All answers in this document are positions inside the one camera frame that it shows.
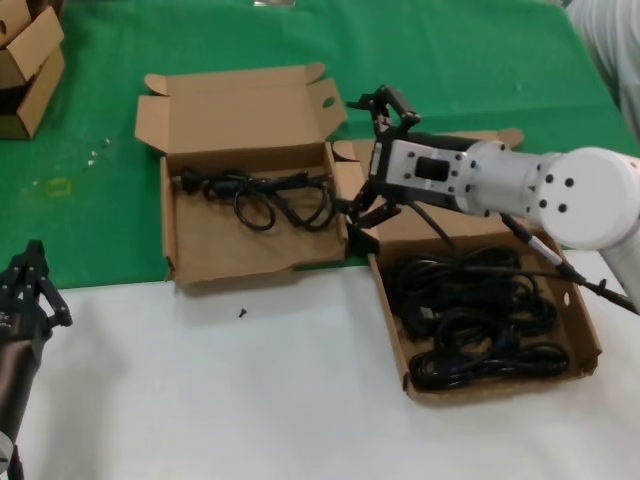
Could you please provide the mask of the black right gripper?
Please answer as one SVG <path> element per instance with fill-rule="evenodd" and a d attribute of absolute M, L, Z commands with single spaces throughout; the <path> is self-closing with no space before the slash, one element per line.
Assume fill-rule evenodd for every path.
<path fill-rule="evenodd" d="M 368 111 L 375 143 L 365 182 L 351 200 L 334 206 L 357 228 L 370 229 L 400 213 L 398 204 L 422 202 L 452 211 L 473 211 L 471 138 L 413 132 L 421 116 L 395 87 L 381 85 L 348 107 Z"/>

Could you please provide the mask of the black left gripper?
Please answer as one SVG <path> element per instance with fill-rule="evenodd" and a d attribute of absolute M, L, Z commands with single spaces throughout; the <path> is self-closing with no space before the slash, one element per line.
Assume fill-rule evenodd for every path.
<path fill-rule="evenodd" d="M 39 292 L 53 311 L 51 315 L 47 316 L 39 305 L 36 277 Z M 1 349 L 25 341 L 47 342 L 54 327 L 72 324 L 67 304 L 49 279 L 44 245 L 40 240 L 30 240 L 1 273 Z"/>

